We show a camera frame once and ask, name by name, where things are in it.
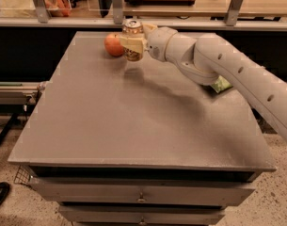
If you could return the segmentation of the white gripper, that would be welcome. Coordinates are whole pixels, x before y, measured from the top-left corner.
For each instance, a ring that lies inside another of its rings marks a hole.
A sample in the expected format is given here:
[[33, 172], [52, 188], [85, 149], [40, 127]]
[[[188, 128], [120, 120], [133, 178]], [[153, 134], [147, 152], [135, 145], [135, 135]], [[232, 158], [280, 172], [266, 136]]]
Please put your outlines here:
[[166, 62], [166, 50], [169, 41], [178, 33], [169, 27], [158, 27], [155, 24], [143, 24], [143, 34], [120, 34], [120, 45], [126, 49], [142, 54], [148, 46], [150, 56], [158, 61]]

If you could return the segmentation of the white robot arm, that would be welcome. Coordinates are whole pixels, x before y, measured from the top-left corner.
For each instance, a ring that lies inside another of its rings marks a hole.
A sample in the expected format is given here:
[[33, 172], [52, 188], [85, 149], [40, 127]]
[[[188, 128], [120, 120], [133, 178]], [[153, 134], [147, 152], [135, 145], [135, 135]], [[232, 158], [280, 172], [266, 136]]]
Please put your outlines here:
[[147, 52], [204, 86], [224, 77], [287, 142], [287, 83], [217, 34], [188, 36], [173, 28], [127, 20], [119, 40], [128, 60]]

